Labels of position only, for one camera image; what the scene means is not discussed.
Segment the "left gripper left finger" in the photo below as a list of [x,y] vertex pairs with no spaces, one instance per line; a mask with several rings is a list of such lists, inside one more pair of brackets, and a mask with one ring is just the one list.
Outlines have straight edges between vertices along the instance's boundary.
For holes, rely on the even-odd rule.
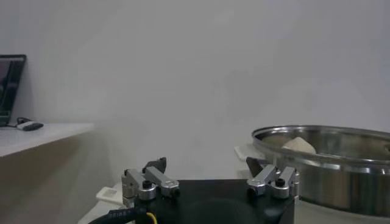
[[122,202],[132,207],[136,200],[152,201],[158,195],[176,199],[180,196],[180,184],[165,175],[167,161],[165,157],[149,161],[139,172],[126,169],[121,176]]

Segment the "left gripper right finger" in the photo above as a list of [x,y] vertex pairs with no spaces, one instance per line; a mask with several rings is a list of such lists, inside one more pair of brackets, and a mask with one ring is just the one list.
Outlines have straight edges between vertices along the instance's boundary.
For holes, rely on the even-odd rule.
[[299,197],[300,173],[296,168],[285,167],[280,170],[265,159],[247,157],[246,164],[252,175],[247,180],[248,191],[258,197],[269,191],[272,197],[287,199]]

